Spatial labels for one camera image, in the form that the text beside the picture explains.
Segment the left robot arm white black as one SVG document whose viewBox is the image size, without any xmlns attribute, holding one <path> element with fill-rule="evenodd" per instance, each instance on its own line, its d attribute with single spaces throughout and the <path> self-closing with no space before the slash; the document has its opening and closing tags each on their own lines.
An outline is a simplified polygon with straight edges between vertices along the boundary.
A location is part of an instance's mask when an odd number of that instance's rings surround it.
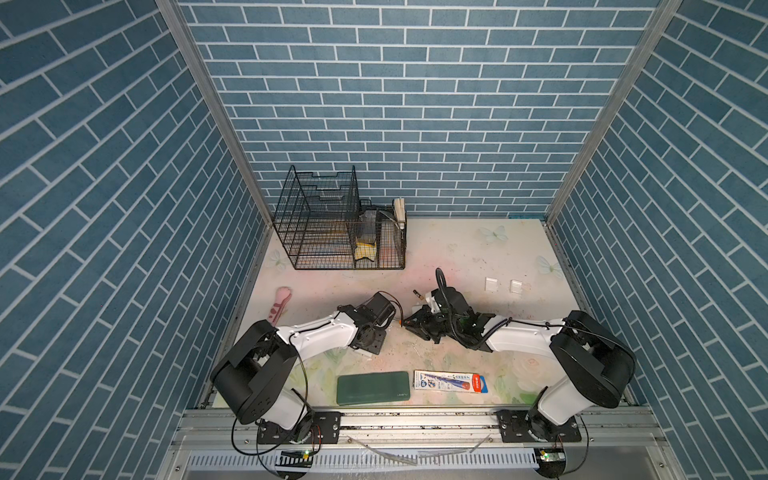
<svg viewBox="0 0 768 480">
<path fill-rule="evenodd" d="M 238 423 L 265 421 L 278 428 L 279 443 L 299 442 L 311 433 L 315 413 L 307 393 L 285 388 L 294 366 L 337 348 L 377 355 L 387 328 L 401 316 L 397 300 L 377 292 L 302 325 L 257 321 L 216 364 L 210 380 Z"/>
</svg>

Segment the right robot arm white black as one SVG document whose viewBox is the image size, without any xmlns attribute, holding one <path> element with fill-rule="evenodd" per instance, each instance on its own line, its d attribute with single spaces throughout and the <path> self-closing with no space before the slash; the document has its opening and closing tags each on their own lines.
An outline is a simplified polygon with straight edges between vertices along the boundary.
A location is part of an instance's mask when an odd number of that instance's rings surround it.
<svg viewBox="0 0 768 480">
<path fill-rule="evenodd" d="M 580 310 L 554 321 L 517 320 L 479 313 L 455 288 L 444 287 L 401 326 L 435 344 L 448 337 L 469 350 L 527 353 L 559 365 L 564 376 L 543 387 L 528 411 L 497 412 L 506 441 L 580 441 L 575 416 L 591 406 L 617 407 L 636 370 L 631 349 Z"/>
</svg>

